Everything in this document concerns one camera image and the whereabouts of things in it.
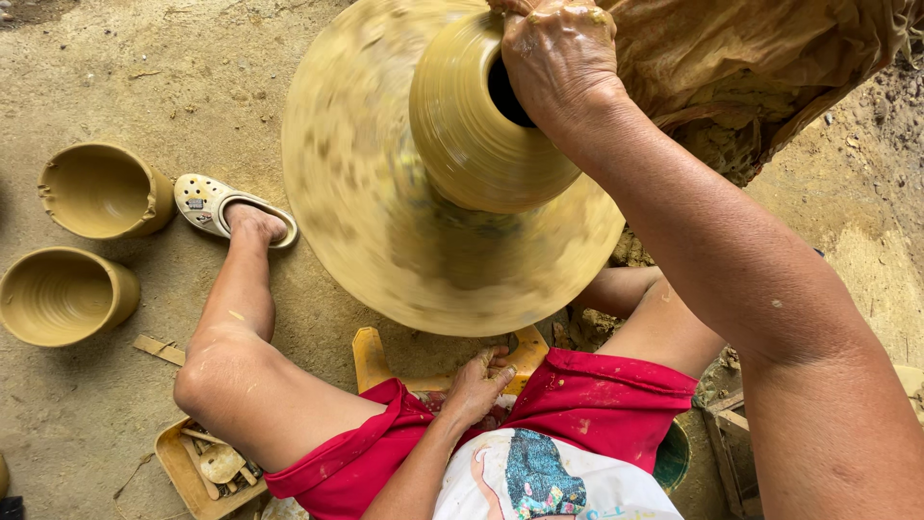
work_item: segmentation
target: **hand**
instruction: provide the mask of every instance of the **hand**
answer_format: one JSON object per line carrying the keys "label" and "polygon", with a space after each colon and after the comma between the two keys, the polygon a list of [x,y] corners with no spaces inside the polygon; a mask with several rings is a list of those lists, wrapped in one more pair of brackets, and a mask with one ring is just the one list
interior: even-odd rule
{"label": "hand", "polygon": [[517,100],[553,141],[626,94],[616,76],[613,17],[591,0],[488,4],[506,13],[501,53]]}
{"label": "hand", "polygon": [[484,349],[459,368],[437,418],[453,421],[460,428],[481,421],[517,374],[515,365],[498,357],[506,354],[506,347]]}

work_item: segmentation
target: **brown tarp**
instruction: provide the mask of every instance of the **brown tarp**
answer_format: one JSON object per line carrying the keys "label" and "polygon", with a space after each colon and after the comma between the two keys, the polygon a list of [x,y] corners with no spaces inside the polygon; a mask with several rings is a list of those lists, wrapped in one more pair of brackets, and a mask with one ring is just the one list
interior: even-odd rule
{"label": "brown tarp", "polygon": [[745,186],[892,62],[924,0],[602,0],[619,76],[655,123]]}

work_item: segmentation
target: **white t-shirt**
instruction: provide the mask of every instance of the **white t-shirt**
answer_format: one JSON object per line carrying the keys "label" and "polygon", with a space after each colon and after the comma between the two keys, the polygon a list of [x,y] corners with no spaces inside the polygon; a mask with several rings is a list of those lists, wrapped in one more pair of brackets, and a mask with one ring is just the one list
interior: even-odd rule
{"label": "white t-shirt", "polygon": [[654,477],[522,428],[482,433],[449,460],[433,520],[683,520]]}

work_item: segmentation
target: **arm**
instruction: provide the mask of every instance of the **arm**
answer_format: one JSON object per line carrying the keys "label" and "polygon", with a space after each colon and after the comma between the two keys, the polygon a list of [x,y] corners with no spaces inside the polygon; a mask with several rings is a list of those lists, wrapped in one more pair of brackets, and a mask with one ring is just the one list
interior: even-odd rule
{"label": "arm", "polygon": [[517,99],[610,193],[690,310],[740,352],[767,518],[920,514],[924,495],[899,490],[924,477],[924,434],[843,282],[632,103],[608,13],[524,5],[505,2]]}
{"label": "arm", "polygon": [[497,357],[506,347],[481,351],[459,368],[440,414],[427,427],[401,467],[375,496],[361,520],[430,520],[443,485],[443,473],[456,444],[480,421],[510,383],[517,368]]}

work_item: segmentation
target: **sandy ground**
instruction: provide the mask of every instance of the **sandy ground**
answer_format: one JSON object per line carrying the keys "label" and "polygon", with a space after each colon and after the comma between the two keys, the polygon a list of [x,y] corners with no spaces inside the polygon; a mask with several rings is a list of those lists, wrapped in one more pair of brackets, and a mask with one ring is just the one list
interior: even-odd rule
{"label": "sandy ground", "polygon": [[[119,519],[113,493],[183,415],[171,399],[176,368],[131,342],[188,339],[226,245],[181,219],[149,237],[84,240],[43,214],[35,179],[57,150],[102,140],[168,176],[213,175],[286,206],[278,139],[286,88],[348,2],[13,2],[20,18],[0,29],[0,267],[44,246],[81,247],[135,271],[142,306],[121,327],[63,349],[0,333],[0,452],[29,519]],[[924,367],[924,108],[918,74],[905,68],[852,93],[830,126],[807,128],[748,192],[827,254],[896,363]],[[141,72],[157,73],[132,79]],[[304,242],[272,263],[274,344],[345,390],[356,390],[349,345],[360,327],[379,328],[391,367],[407,376],[452,369],[505,340],[413,334],[340,289]],[[721,518],[701,416],[681,420],[693,466],[672,499],[690,520]],[[119,504],[129,519],[185,511],[156,461]]]}

